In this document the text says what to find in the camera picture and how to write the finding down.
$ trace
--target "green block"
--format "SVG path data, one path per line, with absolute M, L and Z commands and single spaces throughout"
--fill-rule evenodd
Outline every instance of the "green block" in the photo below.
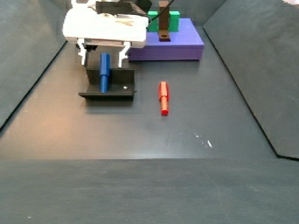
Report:
M 150 18 L 154 18 L 158 15 L 158 11 L 148 11 L 147 15 Z M 151 23 L 151 25 L 147 27 L 148 32 L 158 32 L 159 31 L 159 25 L 158 25 L 158 19 Z
M 179 24 L 180 24 L 180 12 L 179 11 L 171 11 L 171 21 L 170 21 L 170 32 L 178 32 L 179 31 Z
M 158 11 L 150 10 L 147 15 L 148 15 L 150 18 L 154 18 L 158 15 Z M 182 17 L 182 15 L 180 15 L 179 11 L 171 11 L 170 12 L 168 32 L 178 32 L 179 31 L 180 17 Z M 147 28 L 148 32 L 158 32 L 159 31 L 158 21 L 159 21 L 159 18 L 148 26 L 148 28 Z

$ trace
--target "blue pen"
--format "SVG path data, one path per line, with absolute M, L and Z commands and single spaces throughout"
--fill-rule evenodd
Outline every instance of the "blue pen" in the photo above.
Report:
M 106 93 L 108 91 L 108 76 L 110 76 L 110 55 L 103 52 L 100 54 L 100 69 L 99 69 L 99 91 Z

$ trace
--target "red pen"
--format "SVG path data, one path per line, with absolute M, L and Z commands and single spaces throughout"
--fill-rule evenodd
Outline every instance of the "red pen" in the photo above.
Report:
M 159 84 L 159 100 L 162 102 L 162 115 L 168 116 L 170 89 L 166 81 Z

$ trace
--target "purple block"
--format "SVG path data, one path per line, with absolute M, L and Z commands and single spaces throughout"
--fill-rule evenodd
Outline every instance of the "purple block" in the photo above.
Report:
M 171 32 L 171 42 L 160 42 L 158 33 L 147 33 L 144 48 L 132 48 L 130 60 L 200 60 L 204 44 L 188 18 L 180 19 L 180 31 Z

